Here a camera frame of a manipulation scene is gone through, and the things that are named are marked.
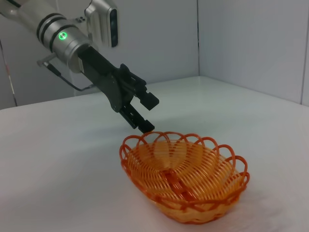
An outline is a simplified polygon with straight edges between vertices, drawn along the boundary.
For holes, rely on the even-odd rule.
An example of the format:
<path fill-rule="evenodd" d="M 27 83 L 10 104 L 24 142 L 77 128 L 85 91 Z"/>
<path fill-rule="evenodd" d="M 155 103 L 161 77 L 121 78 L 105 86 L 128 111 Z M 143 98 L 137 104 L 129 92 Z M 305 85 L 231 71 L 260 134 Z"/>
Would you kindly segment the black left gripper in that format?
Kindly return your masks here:
<path fill-rule="evenodd" d="M 133 95 L 149 111 L 159 104 L 159 99 L 151 92 L 147 92 L 145 80 L 133 74 L 127 68 L 113 66 L 94 47 L 78 53 L 82 73 L 108 98 L 111 108 L 120 115 L 133 128 L 142 133 L 155 129 L 154 125 L 145 120 L 130 104 Z"/>

